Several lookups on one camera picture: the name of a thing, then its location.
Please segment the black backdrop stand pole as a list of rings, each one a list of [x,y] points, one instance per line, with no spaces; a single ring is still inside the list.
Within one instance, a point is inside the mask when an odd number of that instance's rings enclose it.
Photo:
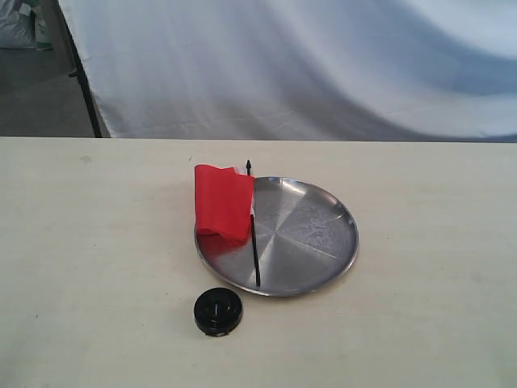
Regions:
[[[74,42],[74,38],[71,34],[69,25],[66,22],[65,15],[59,2],[57,3],[57,7],[62,19],[61,23],[63,24],[65,29],[66,42],[68,45],[69,55],[71,56],[72,61],[72,70],[68,72],[68,77],[76,79],[79,88],[82,92],[82,98],[86,106],[86,111],[90,120],[90,125],[92,128],[94,138],[103,138],[101,125],[99,123],[99,118],[95,109],[94,97],[91,94],[90,84],[88,82],[88,78],[86,76],[86,72],[84,70],[81,58],[78,54],[77,46]]]

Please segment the red flag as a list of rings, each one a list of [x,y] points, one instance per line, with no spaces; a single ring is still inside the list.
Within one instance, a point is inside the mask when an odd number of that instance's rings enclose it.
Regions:
[[[195,175],[195,239],[205,261],[214,265],[223,255],[251,244],[254,285],[261,285],[254,226],[254,181],[251,163],[236,167],[198,164]]]

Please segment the white sack in background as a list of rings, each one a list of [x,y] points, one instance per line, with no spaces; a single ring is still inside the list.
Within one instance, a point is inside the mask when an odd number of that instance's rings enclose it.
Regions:
[[[26,1],[1,0],[1,48],[31,49],[35,45],[32,8]]]

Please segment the green white bag in background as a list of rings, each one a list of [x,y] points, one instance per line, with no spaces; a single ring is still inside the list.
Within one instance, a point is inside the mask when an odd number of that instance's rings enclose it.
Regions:
[[[32,13],[34,14],[34,32],[36,49],[38,51],[51,50],[53,48],[53,45],[50,34],[48,32],[48,26],[44,19],[41,1],[30,1],[30,7],[32,9]]]

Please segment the round steel plate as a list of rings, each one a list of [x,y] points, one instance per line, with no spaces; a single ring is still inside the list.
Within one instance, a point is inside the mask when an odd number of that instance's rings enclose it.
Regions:
[[[345,205],[326,190],[291,178],[259,177],[247,240],[196,234],[195,244],[224,282],[264,297],[297,297],[352,266],[359,231]]]

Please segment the black round flag base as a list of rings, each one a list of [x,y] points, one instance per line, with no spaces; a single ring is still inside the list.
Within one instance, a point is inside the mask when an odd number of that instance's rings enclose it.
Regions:
[[[242,301],[231,289],[212,288],[196,299],[193,314],[196,326],[205,335],[225,336],[242,320]]]

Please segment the white backdrop cloth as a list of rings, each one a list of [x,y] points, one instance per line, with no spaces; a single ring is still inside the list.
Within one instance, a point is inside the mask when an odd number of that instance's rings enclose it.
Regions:
[[[112,137],[514,141],[513,1],[63,1]]]

